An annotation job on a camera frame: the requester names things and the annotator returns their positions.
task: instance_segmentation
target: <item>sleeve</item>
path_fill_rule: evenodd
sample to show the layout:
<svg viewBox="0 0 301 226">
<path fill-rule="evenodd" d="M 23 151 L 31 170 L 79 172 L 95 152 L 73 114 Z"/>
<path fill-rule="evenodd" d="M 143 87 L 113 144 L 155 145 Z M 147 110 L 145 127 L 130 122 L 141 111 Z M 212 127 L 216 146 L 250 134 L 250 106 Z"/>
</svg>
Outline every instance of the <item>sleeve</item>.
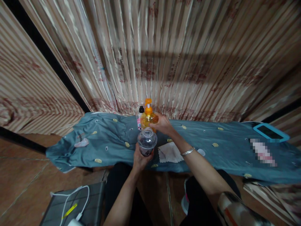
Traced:
<svg viewBox="0 0 301 226">
<path fill-rule="evenodd" d="M 271 222 L 248 208 L 242 200 L 231 192 L 224 192 L 218 201 L 218 215 L 223 225 L 270 226 Z"/>
</svg>

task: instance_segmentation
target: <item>bangle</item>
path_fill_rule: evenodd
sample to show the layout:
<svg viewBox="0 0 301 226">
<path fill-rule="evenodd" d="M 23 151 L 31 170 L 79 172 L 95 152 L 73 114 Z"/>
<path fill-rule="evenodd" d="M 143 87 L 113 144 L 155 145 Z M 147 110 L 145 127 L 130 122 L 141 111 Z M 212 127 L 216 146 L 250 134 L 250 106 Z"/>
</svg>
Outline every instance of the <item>bangle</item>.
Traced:
<svg viewBox="0 0 301 226">
<path fill-rule="evenodd" d="M 185 156 L 188 155 L 189 153 L 193 152 L 194 148 L 189 149 L 188 151 L 184 152 L 183 154 L 181 154 L 181 156 Z"/>
</svg>

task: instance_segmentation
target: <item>pink shoe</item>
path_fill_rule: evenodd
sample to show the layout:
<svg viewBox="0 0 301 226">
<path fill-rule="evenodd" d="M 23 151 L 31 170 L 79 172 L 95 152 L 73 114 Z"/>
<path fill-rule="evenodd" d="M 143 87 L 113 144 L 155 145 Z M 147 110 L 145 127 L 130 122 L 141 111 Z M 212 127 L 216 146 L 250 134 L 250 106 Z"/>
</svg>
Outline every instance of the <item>pink shoe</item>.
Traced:
<svg viewBox="0 0 301 226">
<path fill-rule="evenodd" d="M 182 201 L 181 201 L 182 209 L 186 215 L 188 214 L 188 207 L 189 207 L 189 200 L 188 200 L 187 193 L 186 193 L 186 182 L 188 179 L 189 178 L 186 178 L 185 182 L 184 182 L 185 195 L 183 196 Z"/>
</svg>

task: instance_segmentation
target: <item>hand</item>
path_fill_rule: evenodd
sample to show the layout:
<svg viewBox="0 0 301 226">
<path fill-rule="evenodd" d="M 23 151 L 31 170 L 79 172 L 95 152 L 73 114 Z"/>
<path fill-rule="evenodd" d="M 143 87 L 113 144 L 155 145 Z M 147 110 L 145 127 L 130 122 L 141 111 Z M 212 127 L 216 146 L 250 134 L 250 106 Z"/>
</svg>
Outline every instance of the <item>hand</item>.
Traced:
<svg viewBox="0 0 301 226">
<path fill-rule="evenodd" d="M 133 170 L 135 170 L 137 173 L 140 173 L 142 170 L 144 170 L 148 162 L 151 161 L 153 157 L 154 157 L 154 151 L 152 151 L 149 156 L 144 157 L 139 150 L 138 143 L 136 143 Z"/>
<path fill-rule="evenodd" d="M 150 123 L 151 128 L 159 130 L 161 133 L 164 133 L 166 135 L 169 135 L 172 131 L 174 131 L 174 128 L 170 124 L 167 117 L 165 117 L 157 112 L 155 114 L 158 116 L 159 120 L 158 120 L 158 123 L 156 123 L 156 124 Z"/>
</svg>

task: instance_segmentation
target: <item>plastic bottle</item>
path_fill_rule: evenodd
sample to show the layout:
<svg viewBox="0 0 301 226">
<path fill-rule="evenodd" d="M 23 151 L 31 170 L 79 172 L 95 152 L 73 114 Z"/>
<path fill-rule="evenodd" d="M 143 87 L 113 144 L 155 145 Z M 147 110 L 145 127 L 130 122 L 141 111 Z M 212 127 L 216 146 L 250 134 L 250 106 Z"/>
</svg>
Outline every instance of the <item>plastic bottle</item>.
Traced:
<svg viewBox="0 0 301 226">
<path fill-rule="evenodd" d="M 137 124 L 138 124 L 138 129 L 139 130 L 141 130 L 141 116 L 142 116 L 143 113 L 144 113 L 144 108 L 143 108 L 143 106 L 140 106 L 139 114 L 138 114 L 138 117 L 137 117 Z"/>
<path fill-rule="evenodd" d="M 146 127 L 139 133 L 137 140 L 141 154 L 147 157 L 157 144 L 157 135 L 150 127 Z"/>
<path fill-rule="evenodd" d="M 153 108 L 151 107 L 151 99 L 147 98 L 145 99 L 145 105 L 146 108 L 144 110 L 144 113 L 141 115 L 141 129 L 143 130 L 146 127 L 149 127 L 150 122 L 151 123 L 158 123 L 158 116 L 153 113 Z"/>
</svg>

